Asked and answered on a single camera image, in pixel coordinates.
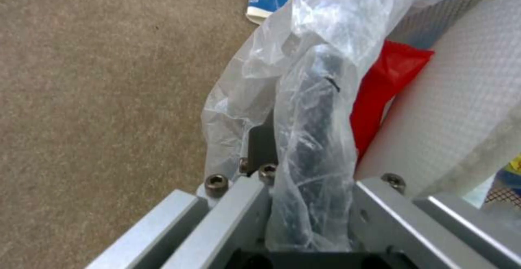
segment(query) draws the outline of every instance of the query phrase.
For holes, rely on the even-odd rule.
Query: metal plate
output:
[[[379,178],[357,182],[350,231],[370,252],[401,251],[420,268],[494,268]]]
[[[207,212],[206,200],[175,190],[87,268],[158,268]]]

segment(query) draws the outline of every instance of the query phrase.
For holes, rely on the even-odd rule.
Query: textured white surface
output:
[[[406,195],[464,194],[521,150],[521,0],[482,0],[395,100],[357,178],[401,175]]]

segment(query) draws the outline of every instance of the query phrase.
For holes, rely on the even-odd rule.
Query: bolt head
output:
[[[228,179],[221,174],[210,175],[204,181],[204,188],[210,197],[222,197],[228,190]]]

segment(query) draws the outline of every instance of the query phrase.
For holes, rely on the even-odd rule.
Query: screw hole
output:
[[[266,166],[264,167],[264,171],[266,171],[266,172],[270,172],[270,173],[273,173],[273,172],[275,172],[275,167],[272,166],[272,165],[266,165]]]
[[[214,176],[210,178],[210,184],[216,184],[218,182],[223,182],[223,178],[221,178],[220,176]]]

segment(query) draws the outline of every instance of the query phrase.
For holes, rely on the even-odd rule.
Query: black metal part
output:
[[[234,252],[226,269],[414,269],[404,254],[312,253],[312,252]]]
[[[273,129],[273,111],[264,124],[250,129],[248,134],[247,175],[250,176],[264,164],[279,164]]]

